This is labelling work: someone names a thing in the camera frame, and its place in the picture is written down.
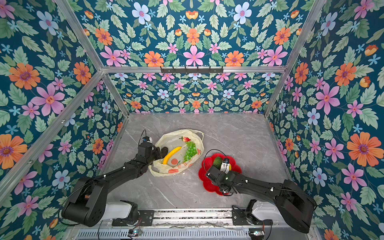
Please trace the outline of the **red flower-shaped plastic bowl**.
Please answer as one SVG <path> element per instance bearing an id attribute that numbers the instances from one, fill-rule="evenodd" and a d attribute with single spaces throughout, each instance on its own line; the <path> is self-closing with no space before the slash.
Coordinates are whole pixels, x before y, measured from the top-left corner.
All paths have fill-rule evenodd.
<path id="1" fill-rule="evenodd" d="M 221 153 L 215 153 L 211 157 L 206 157 L 201 164 L 201 168 L 199 169 L 198 176 L 200 180 L 203 182 L 203 187 L 206 191 L 210 193 L 216 193 L 219 196 L 228 196 L 229 194 L 222 194 L 220 188 L 212 183 L 212 181 L 207 177 L 207 171 L 210 167 L 213 166 L 213 161 L 216 157 L 221 157 L 222 159 L 228 158 L 230 164 L 230 171 L 234 171 L 237 173 L 242 173 L 242 169 L 237 165 L 236 160 L 233 157 L 225 156 Z"/>

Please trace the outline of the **cream plastic fruit-print bag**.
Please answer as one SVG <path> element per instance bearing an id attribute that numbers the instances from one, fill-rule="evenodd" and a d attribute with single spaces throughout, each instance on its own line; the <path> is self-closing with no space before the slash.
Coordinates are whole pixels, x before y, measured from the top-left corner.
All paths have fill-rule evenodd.
<path id="1" fill-rule="evenodd" d="M 149 170 L 155 177 L 180 174 L 199 161 L 204 152 L 204 133 L 182 129 L 164 134 L 156 143 L 160 149 L 167 148 L 165 157 L 155 160 Z"/>

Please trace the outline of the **red fake strawberry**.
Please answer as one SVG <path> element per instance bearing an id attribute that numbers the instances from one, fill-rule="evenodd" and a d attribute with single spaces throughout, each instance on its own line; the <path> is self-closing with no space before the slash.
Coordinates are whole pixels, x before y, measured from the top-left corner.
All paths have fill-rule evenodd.
<path id="1" fill-rule="evenodd" d="M 190 142 L 190 141 L 191 141 L 191 139 L 190 139 L 190 138 L 188 138 L 188 137 L 181 137 L 181 140 L 182 140 L 183 142 L 185 142 L 185 143 L 187 143 L 187 142 Z"/>

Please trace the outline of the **yellow fake banana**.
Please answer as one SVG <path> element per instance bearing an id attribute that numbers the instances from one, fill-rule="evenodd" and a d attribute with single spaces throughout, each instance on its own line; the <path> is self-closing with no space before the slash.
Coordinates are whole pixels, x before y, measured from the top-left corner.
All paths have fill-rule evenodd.
<path id="1" fill-rule="evenodd" d="M 163 159 L 163 165 L 167 165 L 168 162 L 170 161 L 170 159 L 172 158 L 172 156 L 174 154 L 176 154 L 178 151 L 180 151 L 182 149 L 182 147 L 177 147 L 175 149 L 173 149 L 171 152 L 169 152 Z"/>

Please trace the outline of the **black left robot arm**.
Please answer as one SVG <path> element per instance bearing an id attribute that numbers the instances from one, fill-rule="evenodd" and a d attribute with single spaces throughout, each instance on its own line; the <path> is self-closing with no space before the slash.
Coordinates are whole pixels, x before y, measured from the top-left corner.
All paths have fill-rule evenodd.
<path id="1" fill-rule="evenodd" d="M 167 147 L 156 147 L 150 137 L 143 137 L 135 157 L 122 167 L 100 176 L 81 178 L 68 197 L 61 217 L 87 227 L 109 219 L 128 219 L 132 224 L 136 223 L 139 217 L 137 204 L 129 201 L 108 203 L 108 194 L 141 177 L 155 160 L 164 158 L 168 152 Z"/>

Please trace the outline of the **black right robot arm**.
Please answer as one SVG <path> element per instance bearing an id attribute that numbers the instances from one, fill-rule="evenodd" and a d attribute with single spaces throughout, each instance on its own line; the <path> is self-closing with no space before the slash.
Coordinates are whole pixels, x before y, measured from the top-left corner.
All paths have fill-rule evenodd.
<path id="1" fill-rule="evenodd" d="M 294 230 L 308 234 L 310 232 L 312 217 L 317 203 L 300 187 L 289 180 L 283 183 L 269 183 L 247 177 L 233 169 L 217 167 L 214 160 L 207 164 L 203 161 L 206 177 L 219 192 L 230 197 L 234 194 L 245 194 L 254 197 L 245 210 L 238 209 L 241 218 L 252 225 L 266 225 L 273 223 L 270 216 L 258 217 L 253 213 L 254 205 L 258 200 L 268 202 L 275 206 L 286 224 Z"/>

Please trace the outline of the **green fake grapes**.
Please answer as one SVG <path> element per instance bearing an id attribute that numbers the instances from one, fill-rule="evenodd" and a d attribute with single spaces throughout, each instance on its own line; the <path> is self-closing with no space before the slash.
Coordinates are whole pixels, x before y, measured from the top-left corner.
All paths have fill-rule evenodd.
<path id="1" fill-rule="evenodd" d="M 188 162 L 191 160 L 192 157 L 194 157 L 198 151 L 197 151 L 197 148 L 196 148 L 196 144 L 192 141 L 189 141 L 189 142 L 186 142 L 186 145 L 187 145 L 187 151 L 186 151 L 186 154 L 184 156 L 184 162 Z"/>

